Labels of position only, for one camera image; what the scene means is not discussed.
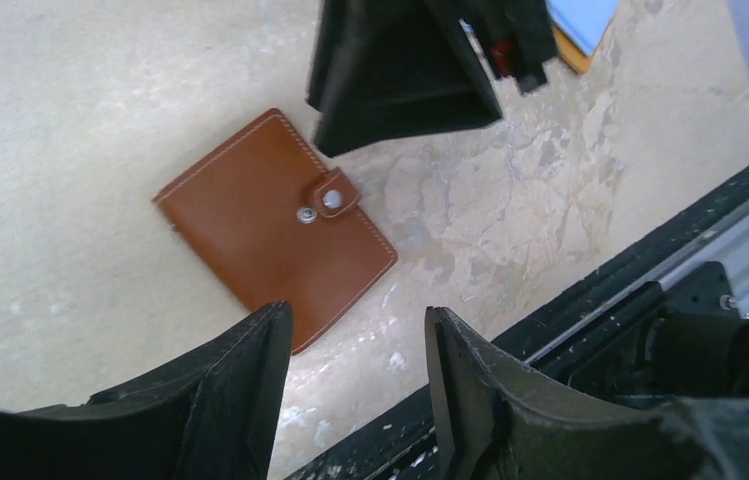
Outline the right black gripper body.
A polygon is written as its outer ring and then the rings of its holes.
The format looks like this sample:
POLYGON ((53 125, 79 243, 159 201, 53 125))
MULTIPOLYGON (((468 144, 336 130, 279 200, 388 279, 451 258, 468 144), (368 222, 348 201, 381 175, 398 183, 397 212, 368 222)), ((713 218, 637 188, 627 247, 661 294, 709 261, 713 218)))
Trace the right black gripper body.
POLYGON ((558 49, 545 0, 472 0, 466 13, 495 78, 512 78, 522 94, 548 82, 544 64, 558 49))

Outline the tan leather card holder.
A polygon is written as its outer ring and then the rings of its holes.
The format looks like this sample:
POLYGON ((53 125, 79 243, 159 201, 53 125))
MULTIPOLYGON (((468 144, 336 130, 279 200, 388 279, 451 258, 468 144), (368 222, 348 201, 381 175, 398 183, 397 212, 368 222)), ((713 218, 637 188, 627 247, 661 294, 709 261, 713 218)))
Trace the tan leather card holder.
POLYGON ((290 303, 291 350, 300 353, 397 262, 360 199, 272 108, 163 187, 154 204, 244 307, 290 303))

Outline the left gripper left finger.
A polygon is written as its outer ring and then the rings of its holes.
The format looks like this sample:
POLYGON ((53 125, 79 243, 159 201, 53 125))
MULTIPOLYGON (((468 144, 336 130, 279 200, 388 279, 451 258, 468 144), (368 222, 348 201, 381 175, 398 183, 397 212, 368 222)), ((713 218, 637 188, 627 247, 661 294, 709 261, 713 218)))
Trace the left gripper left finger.
POLYGON ((263 479, 291 353, 290 304, 125 383, 0 411, 0 479, 263 479))

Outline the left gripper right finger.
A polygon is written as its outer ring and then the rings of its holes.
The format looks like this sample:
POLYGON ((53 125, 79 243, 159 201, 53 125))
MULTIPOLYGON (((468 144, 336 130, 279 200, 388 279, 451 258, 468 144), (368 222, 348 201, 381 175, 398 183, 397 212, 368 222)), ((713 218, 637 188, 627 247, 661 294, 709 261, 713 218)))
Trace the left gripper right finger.
POLYGON ((445 479, 749 479, 749 399, 636 410, 553 380, 446 307, 424 330, 445 479))

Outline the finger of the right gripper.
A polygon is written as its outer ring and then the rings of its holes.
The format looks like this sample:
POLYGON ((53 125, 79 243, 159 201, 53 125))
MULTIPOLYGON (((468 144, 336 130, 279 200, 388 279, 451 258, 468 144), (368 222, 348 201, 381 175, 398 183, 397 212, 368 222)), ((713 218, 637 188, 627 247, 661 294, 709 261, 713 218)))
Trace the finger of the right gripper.
POLYGON ((328 157, 502 117, 455 1, 323 2, 307 95, 328 157))

